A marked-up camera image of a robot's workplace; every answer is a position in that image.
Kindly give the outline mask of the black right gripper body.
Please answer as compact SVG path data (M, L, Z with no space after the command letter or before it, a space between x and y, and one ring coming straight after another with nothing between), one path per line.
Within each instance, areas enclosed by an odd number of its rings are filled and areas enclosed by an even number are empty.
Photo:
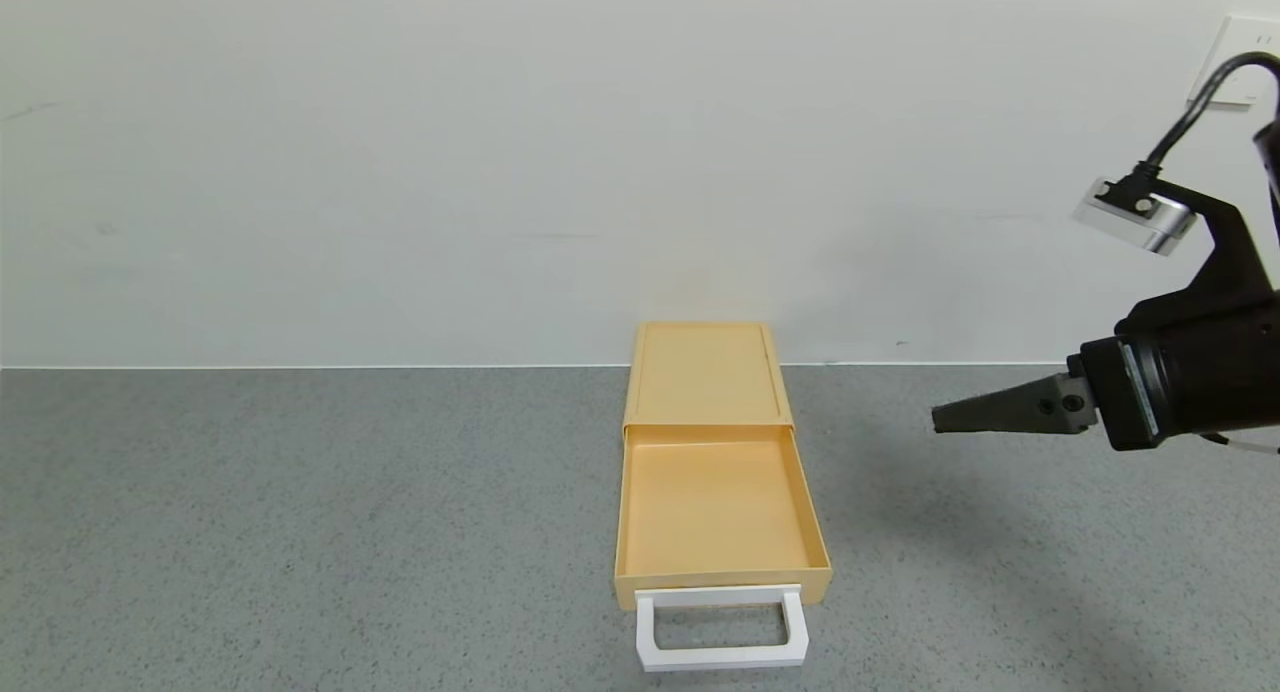
M1279 422L1277 294L1088 342L1079 361L1112 449Z

